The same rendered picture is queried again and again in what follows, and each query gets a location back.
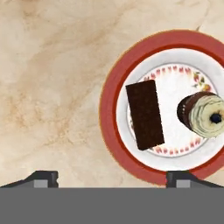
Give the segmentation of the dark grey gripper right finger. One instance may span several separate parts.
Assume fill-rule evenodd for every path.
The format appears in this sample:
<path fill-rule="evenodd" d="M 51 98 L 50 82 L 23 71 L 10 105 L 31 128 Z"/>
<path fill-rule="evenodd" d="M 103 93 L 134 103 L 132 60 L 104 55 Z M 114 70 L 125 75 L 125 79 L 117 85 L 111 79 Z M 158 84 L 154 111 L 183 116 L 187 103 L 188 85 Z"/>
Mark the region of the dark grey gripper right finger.
<path fill-rule="evenodd" d="M 168 171 L 166 173 L 167 188 L 201 188 L 213 187 L 221 188 L 221 185 L 216 185 L 209 181 L 198 179 L 189 171 Z"/>

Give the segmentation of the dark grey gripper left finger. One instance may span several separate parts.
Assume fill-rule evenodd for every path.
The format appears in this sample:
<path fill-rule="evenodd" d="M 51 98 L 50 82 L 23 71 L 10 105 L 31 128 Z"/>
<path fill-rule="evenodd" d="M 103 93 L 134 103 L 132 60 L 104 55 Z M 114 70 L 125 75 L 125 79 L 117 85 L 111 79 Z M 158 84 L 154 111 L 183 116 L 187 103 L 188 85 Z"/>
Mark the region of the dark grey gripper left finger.
<path fill-rule="evenodd" d="M 57 171 L 35 171 L 25 179 L 3 185 L 3 188 L 30 187 L 30 188 L 58 188 Z"/>

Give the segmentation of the chocolate cupcake with cream frosting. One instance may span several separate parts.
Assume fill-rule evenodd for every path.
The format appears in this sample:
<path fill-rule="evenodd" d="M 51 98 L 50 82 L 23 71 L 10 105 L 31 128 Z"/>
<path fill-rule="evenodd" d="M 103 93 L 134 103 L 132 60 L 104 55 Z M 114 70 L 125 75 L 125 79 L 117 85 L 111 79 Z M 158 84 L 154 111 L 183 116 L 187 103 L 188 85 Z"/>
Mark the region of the chocolate cupcake with cream frosting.
<path fill-rule="evenodd" d="M 177 107 L 178 119 L 204 138 L 224 133 L 224 100 L 217 94 L 198 92 L 188 95 Z"/>

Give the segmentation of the dark brown chocolate bar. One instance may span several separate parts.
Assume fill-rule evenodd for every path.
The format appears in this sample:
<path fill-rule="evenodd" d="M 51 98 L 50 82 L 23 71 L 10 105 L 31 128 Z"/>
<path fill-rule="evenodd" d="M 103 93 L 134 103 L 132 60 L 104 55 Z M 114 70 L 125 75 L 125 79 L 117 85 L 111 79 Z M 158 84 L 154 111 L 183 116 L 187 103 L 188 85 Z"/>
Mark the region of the dark brown chocolate bar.
<path fill-rule="evenodd" d="M 156 82 L 147 80 L 126 87 L 137 148 L 145 151 L 165 142 Z"/>

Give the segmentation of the red rimmed white plate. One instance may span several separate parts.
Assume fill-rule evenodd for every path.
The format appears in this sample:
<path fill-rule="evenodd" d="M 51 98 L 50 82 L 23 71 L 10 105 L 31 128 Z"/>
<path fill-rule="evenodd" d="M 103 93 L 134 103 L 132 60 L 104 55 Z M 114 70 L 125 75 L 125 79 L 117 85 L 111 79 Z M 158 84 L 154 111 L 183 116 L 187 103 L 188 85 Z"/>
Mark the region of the red rimmed white plate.
<path fill-rule="evenodd" d="M 139 150 L 132 128 L 126 86 L 157 85 L 164 143 Z M 164 31 L 131 47 L 106 79 L 99 109 L 108 150 L 129 173 L 164 185 L 168 171 L 188 170 L 200 179 L 224 166 L 224 133 L 203 138 L 177 117 L 179 102 L 201 90 L 224 99 L 224 44 L 196 31 Z"/>

